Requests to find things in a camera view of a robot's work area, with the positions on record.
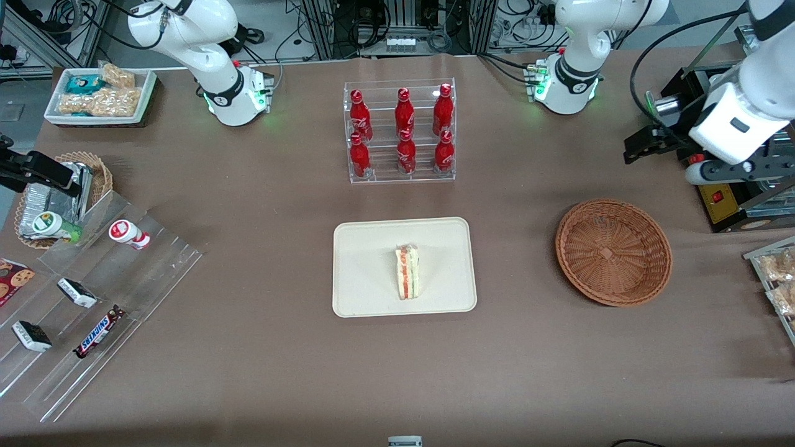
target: wicker bread basket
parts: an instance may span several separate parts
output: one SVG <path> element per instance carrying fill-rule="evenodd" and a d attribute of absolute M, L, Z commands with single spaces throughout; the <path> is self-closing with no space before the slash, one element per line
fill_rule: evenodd
<path fill-rule="evenodd" d="M 585 296 L 626 307 L 655 298 L 668 284 L 671 246 L 643 210 L 617 200 L 572 208 L 555 238 L 560 268 Z"/>
<path fill-rule="evenodd" d="M 55 160 L 58 162 L 80 162 L 91 168 L 93 179 L 91 181 L 91 195 L 88 197 L 87 209 L 94 206 L 99 199 L 105 195 L 106 192 L 113 189 L 113 175 L 105 166 L 105 164 L 102 163 L 102 159 L 96 155 L 90 154 L 88 152 L 70 152 L 68 154 L 55 157 Z M 14 215 L 14 230 L 17 232 L 17 237 L 19 240 L 22 241 L 22 243 L 24 243 L 26 246 L 35 248 L 37 250 L 47 250 L 55 243 L 55 239 L 29 240 L 19 235 L 19 222 L 22 218 L 22 210 L 25 209 L 25 198 L 27 197 L 27 194 L 28 191 L 26 189 L 25 192 L 22 193 L 22 198 L 19 200 L 19 205 L 17 206 L 17 211 Z"/>

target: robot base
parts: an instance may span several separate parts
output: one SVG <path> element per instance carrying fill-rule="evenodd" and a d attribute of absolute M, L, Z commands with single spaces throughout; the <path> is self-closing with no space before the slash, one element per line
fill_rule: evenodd
<path fill-rule="evenodd" d="M 270 112 L 273 100 L 273 78 L 266 79 L 262 72 L 250 67 L 239 67 L 238 70 L 243 74 L 243 89 L 230 105 L 220 107 L 213 104 L 207 95 L 204 96 L 210 112 L 227 126 L 242 126 L 257 115 Z"/>
<path fill-rule="evenodd" d="M 555 64 L 558 59 L 560 54 L 553 54 L 547 59 L 539 59 L 535 65 L 535 72 L 525 70 L 525 80 L 538 82 L 538 85 L 527 86 L 527 96 L 530 102 L 542 103 L 557 114 L 573 115 L 583 110 L 588 101 L 593 99 L 599 81 L 595 80 L 590 88 L 586 87 L 581 93 L 571 93 L 568 87 L 557 79 Z"/>

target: brown tablecloth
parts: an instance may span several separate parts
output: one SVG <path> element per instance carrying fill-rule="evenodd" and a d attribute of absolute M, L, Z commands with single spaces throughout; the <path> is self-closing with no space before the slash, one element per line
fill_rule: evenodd
<path fill-rule="evenodd" d="M 654 53 L 638 88 L 696 52 Z M 0 400 L 0 445 L 792 445 L 793 347 L 741 258 L 791 231 L 712 235 L 672 154 L 623 164 L 645 125 L 627 87 L 636 56 L 611 55 L 574 116 L 475 57 L 436 56 L 288 66 L 273 111 L 240 128 L 207 112 L 187 71 L 159 73 L 144 129 L 45 124 L 38 150 L 98 154 L 123 196 L 206 255 L 58 423 Z M 456 181 L 350 185 L 343 83 L 448 76 Z M 665 230 L 674 269 L 657 300 L 610 309 L 565 281 L 554 232 L 594 197 Z M 438 216 L 470 224 L 473 311 L 332 312 L 338 224 Z M 6 257 L 40 254 L 10 221 L 0 240 Z"/>

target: brown wicker basket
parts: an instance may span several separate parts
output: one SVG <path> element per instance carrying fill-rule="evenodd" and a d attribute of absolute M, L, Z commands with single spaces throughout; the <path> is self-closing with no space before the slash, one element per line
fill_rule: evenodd
<path fill-rule="evenodd" d="M 102 159 L 94 154 L 88 152 L 70 152 L 55 157 L 58 162 L 64 161 L 79 161 L 91 168 L 93 172 L 93 180 L 91 181 L 91 195 L 88 197 L 88 207 L 94 206 L 106 192 L 113 189 L 113 175 L 108 170 L 107 166 L 102 163 Z M 19 235 L 19 222 L 22 219 L 22 210 L 25 209 L 25 198 L 27 197 L 27 189 L 22 193 L 22 198 L 19 200 L 16 214 L 14 215 L 14 230 L 17 232 L 17 237 L 26 246 L 35 248 L 37 250 L 47 250 L 55 243 L 55 239 L 39 239 L 28 240 Z"/>
<path fill-rule="evenodd" d="M 560 222 L 557 260 L 585 296 L 626 307 L 655 298 L 668 284 L 671 246 L 643 210 L 617 200 L 578 204 Z"/>

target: red bottle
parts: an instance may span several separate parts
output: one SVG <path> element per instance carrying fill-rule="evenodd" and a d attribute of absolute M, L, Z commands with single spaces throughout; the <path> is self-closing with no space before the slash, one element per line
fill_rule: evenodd
<path fill-rule="evenodd" d="M 353 131 L 358 132 L 367 141 L 373 139 L 373 125 L 370 123 L 370 109 L 367 108 L 362 100 L 360 90 L 351 91 L 351 124 Z"/>
<path fill-rule="evenodd" d="M 362 135 L 354 133 L 351 135 L 351 163 L 353 163 L 353 174 L 359 178 L 368 178 L 373 174 L 370 167 L 370 151 L 362 143 Z"/>
<path fill-rule="evenodd" d="M 452 170 L 452 163 L 456 159 L 456 148 L 452 146 L 452 132 L 442 130 L 439 144 L 436 145 L 433 171 L 439 175 L 448 175 Z"/>
<path fill-rule="evenodd" d="M 452 123 L 452 86 L 450 84 L 442 84 L 439 87 L 439 98 L 436 99 L 436 105 L 433 106 L 433 134 L 438 135 L 442 130 L 450 130 Z"/>
<path fill-rule="evenodd" d="M 404 174 L 411 174 L 417 167 L 417 147 L 411 141 L 411 129 L 400 131 L 400 142 L 397 144 L 397 169 Z"/>
<path fill-rule="evenodd" d="M 414 106 L 409 100 L 409 89 L 401 87 L 397 90 L 397 107 L 395 107 L 395 132 L 400 134 L 403 129 L 414 131 Z"/>

